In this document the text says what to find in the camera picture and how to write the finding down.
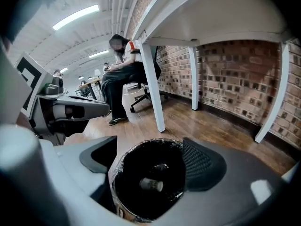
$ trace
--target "white desk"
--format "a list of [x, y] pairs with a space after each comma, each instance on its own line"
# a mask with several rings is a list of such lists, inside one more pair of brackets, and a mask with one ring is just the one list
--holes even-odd
[[266, 40], [279, 43], [282, 64], [277, 95], [270, 113], [256, 136], [260, 142], [270, 129], [284, 98], [288, 79], [286, 22], [271, 0], [152, 0], [133, 39], [138, 40], [157, 126], [165, 130], [158, 83], [150, 46], [187, 46], [192, 74], [192, 109], [198, 108], [196, 46], [225, 40]]

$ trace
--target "fluorescent light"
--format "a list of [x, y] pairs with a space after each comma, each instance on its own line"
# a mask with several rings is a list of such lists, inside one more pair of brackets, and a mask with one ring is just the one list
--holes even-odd
[[97, 54], [90, 55], [89, 58], [94, 58], [96, 56], [103, 55], [103, 54], [106, 54], [108, 52], [109, 52], [108, 50], [105, 50], [105, 51], [99, 52]]
[[63, 73], [65, 72], [66, 70], [68, 70], [67, 68], [63, 68], [60, 72]]
[[74, 21], [75, 19], [78, 19], [84, 15], [87, 15], [87, 14], [90, 14], [90, 13], [94, 13], [94, 12], [97, 12], [99, 11], [99, 7], [98, 5], [93, 5], [93, 6], [90, 6], [88, 8], [85, 8], [81, 11], [78, 11], [74, 14], [71, 14], [70, 16], [64, 18], [62, 21], [58, 22], [56, 25], [54, 25], [52, 28], [54, 30], [59, 30], [61, 27], [65, 26], [66, 24]]

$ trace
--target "ceiling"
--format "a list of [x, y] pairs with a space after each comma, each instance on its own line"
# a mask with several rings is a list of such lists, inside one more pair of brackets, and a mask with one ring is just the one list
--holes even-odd
[[[89, 55], [109, 49], [112, 34], [123, 35], [133, 0], [55, 0], [42, 5], [13, 42], [8, 57], [13, 64], [25, 51], [48, 72], [68, 68], [66, 78], [93, 76], [104, 62], [114, 63], [112, 51], [89, 59]], [[55, 31], [52, 26], [92, 5], [99, 11], [80, 17]]]

